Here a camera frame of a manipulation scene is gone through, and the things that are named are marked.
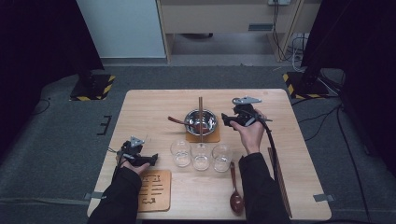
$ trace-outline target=wooden coaster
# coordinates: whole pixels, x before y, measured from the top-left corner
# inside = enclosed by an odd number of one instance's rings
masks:
[[[186,140],[190,143],[199,143],[201,142],[199,135],[193,135],[186,131]],[[213,133],[204,136],[205,143],[215,143],[220,141],[220,125],[216,127]]]
[[[171,206],[171,172],[149,170],[142,175],[138,212],[166,211]]]

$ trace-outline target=wall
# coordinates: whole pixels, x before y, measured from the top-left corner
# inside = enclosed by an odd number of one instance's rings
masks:
[[[155,0],[77,0],[101,58],[165,58]]]

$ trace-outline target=metal bowl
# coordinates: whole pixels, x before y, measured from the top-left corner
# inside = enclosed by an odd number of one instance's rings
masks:
[[[203,132],[202,135],[208,135],[210,133],[213,133],[216,130],[216,127],[218,126],[218,120],[216,119],[215,114],[213,114],[209,110],[203,110],[203,129],[205,129],[205,132]],[[192,133],[194,135],[199,135],[199,127],[200,127],[200,119],[199,119],[199,110],[192,110],[189,114],[187,114],[186,118],[184,118],[184,121],[193,124],[195,127],[191,127],[189,125],[186,126],[186,130],[189,133]]]

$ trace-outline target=clear glass cup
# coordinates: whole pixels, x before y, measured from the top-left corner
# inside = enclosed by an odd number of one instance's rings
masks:
[[[198,143],[191,147],[192,165],[198,171],[206,170],[210,165],[211,148],[208,144]]]
[[[212,150],[212,158],[214,160],[214,168],[218,172],[226,172],[230,168],[233,160],[233,151],[230,146],[219,144]]]
[[[171,152],[176,166],[185,167],[191,162],[191,145],[188,141],[178,139],[171,145]]]

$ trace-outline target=wooden cutting board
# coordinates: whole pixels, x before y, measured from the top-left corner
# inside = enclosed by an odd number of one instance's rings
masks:
[[[169,170],[149,170],[142,175],[142,188],[138,196],[138,212],[169,210],[171,205]]]

